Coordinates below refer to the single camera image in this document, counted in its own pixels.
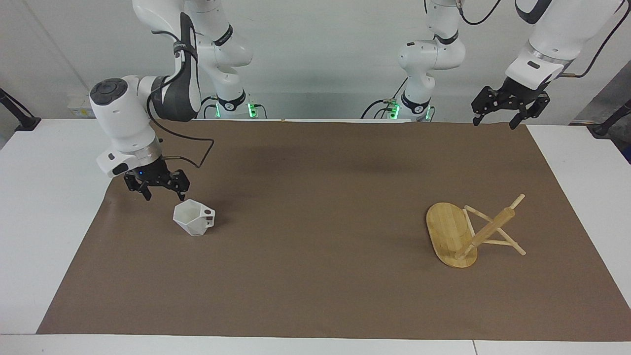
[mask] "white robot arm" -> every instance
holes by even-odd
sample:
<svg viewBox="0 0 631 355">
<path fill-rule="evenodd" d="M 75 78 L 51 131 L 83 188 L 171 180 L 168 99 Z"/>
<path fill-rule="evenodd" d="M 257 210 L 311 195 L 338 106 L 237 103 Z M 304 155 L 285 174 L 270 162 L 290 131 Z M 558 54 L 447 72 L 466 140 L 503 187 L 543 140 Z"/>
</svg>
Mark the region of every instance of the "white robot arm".
<svg viewBox="0 0 631 355">
<path fill-rule="evenodd" d="M 209 71 L 225 112 L 239 114 L 247 107 L 247 94 L 229 68 L 252 60 L 245 40 L 227 22 L 220 0 L 191 1 L 189 11 L 185 5 L 185 0 L 133 0 L 134 12 L 153 33 L 174 40 L 174 75 L 108 79 L 90 92 L 97 121 L 112 140 L 97 163 L 110 177 L 124 174 L 129 190 L 147 200 L 149 186 L 173 190 L 181 200 L 189 188 L 184 171 L 167 169 L 149 121 L 157 117 L 187 122 L 197 116 L 201 108 L 198 63 Z"/>
<path fill-rule="evenodd" d="M 434 38 L 409 42 L 399 52 L 399 65 L 408 74 L 407 87 L 398 99 L 399 117 L 425 117 L 435 86 L 428 71 L 456 68 L 466 55 L 458 38 L 460 14 L 456 0 L 431 0 L 427 16 L 427 27 Z"/>
<path fill-rule="evenodd" d="M 485 87 L 471 103 L 477 126 L 501 109 L 517 110 L 512 129 L 538 117 L 550 98 L 545 88 L 557 79 L 627 0 L 516 0 L 519 16 L 534 32 L 506 70 L 501 88 Z"/>
</svg>

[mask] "brown tabletop covering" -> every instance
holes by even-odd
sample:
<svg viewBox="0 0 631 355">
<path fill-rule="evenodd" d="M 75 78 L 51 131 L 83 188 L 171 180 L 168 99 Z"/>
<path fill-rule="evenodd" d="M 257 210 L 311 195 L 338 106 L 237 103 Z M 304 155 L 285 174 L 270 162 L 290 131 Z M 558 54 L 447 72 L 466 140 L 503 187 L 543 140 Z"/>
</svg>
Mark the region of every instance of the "brown tabletop covering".
<svg viewBox="0 0 631 355">
<path fill-rule="evenodd" d="M 193 122 L 212 136 L 187 197 L 205 236 L 114 179 L 39 334 L 631 340 L 631 311 L 525 127 Z M 164 137 L 199 160 L 204 143 Z M 484 244 L 464 270 L 435 256 L 437 202 L 495 215 L 526 251 Z M 474 226 L 483 223 L 472 217 Z"/>
</svg>

